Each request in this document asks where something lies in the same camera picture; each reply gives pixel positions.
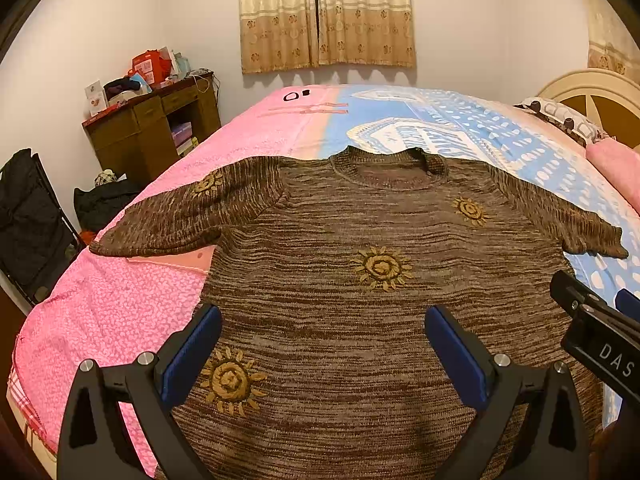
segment blue gripper pad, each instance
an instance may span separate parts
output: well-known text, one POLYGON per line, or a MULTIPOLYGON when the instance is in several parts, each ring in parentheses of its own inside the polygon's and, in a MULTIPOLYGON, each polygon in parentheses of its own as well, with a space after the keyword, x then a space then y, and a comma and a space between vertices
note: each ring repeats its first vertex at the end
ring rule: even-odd
POLYGON ((439 308, 434 306, 427 309, 424 316, 424 332, 462 404, 480 412, 488 403, 486 377, 439 308))
POLYGON ((640 300, 626 288, 621 288, 616 294, 616 309, 640 323, 640 300))
POLYGON ((187 330, 190 330, 190 333, 162 375, 160 398, 168 408, 184 404, 191 387, 218 342, 222 332, 220 310, 211 306, 200 322, 195 327, 187 325, 185 331, 187 330))

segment wooden desk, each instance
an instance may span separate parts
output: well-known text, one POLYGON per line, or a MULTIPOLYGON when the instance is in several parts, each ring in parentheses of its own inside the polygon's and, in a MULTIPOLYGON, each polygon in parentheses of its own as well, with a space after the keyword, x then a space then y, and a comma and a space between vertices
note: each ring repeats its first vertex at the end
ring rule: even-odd
POLYGON ((188 121, 198 142, 220 128, 212 74, 135 97, 84 130, 104 170, 146 186, 178 161, 171 125, 188 121))

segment blue bedspread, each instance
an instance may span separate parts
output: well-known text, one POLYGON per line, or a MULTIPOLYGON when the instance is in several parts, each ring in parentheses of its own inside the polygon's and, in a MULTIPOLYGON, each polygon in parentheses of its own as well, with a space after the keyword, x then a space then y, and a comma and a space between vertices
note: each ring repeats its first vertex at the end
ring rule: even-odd
MULTIPOLYGON (((349 105, 349 113, 331 116, 321 157, 352 144, 373 153, 420 147, 443 156, 484 160, 622 227, 628 259, 566 257, 578 279, 610 305, 620 288, 640 297, 638 215, 583 157, 518 126, 489 104, 455 92, 345 86, 339 99, 349 105)), ((619 406, 620 400, 606 388, 605 425, 617 418, 619 406)))

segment desk drawer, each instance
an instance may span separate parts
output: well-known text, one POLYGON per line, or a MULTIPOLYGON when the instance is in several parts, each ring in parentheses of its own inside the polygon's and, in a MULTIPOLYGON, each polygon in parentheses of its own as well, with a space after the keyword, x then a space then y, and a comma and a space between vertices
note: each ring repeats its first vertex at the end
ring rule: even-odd
POLYGON ((139 105, 135 105, 133 107, 133 111, 136 114, 136 119, 138 120, 141 130, 144 130, 150 124, 153 124, 164 117, 162 103, 160 98, 157 96, 147 99, 139 105))
POLYGON ((165 95, 162 98, 162 108, 165 114, 175 112, 178 108, 182 108, 184 105, 194 102, 198 98, 198 90, 195 86, 189 86, 172 92, 169 95, 165 95))
POLYGON ((130 109, 112 112, 97 123, 89 125, 86 130, 96 151, 139 131, 136 118, 130 109))

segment cream headboard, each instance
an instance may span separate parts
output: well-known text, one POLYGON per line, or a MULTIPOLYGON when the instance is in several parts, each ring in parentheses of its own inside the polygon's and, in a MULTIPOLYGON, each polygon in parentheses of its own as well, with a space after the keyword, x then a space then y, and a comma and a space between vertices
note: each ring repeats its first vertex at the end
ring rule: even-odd
POLYGON ((563 102, 640 153, 640 86, 610 70, 588 68, 553 80, 540 97, 563 102))

